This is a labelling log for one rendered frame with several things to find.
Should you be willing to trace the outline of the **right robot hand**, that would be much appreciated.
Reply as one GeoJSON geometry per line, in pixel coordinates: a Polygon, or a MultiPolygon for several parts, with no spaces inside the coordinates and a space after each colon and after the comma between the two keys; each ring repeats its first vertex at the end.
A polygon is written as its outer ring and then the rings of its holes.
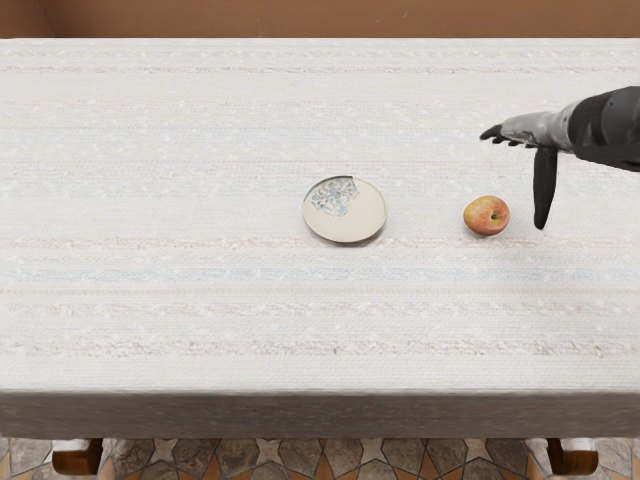
{"type": "Polygon", "coordinates": [[[533,173],[534,226],[546,226],[556,191],[558,153],[572,153],[569,120],[578,102],[557,112],[534,112],[504,120],[480,135],[482,141],[536,150],[533,173]]]}

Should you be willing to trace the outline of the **cream plate with blue pattern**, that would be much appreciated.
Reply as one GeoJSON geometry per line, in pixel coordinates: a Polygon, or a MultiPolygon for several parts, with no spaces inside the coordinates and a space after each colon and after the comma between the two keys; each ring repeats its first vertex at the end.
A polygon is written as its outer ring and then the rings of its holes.
{"type": "Polygon", "coordinates": [[[353,176],[334,176],[311,187],[302,201],[302,216],[309,229],[335,243],[359,243],[384,227],[388,208],[382,193],[353,176]]]}

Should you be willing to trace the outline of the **red yellow apple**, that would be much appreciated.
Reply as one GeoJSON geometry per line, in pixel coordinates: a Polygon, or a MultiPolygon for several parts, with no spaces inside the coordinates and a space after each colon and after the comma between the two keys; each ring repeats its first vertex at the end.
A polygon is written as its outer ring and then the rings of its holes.
{"type": "Polygon", "coordinates": [[[470,202],[463,211],[465,225],[480,236],[493,236],[505,230],[510,209],[500,197],[484,195],[470,202]]]}

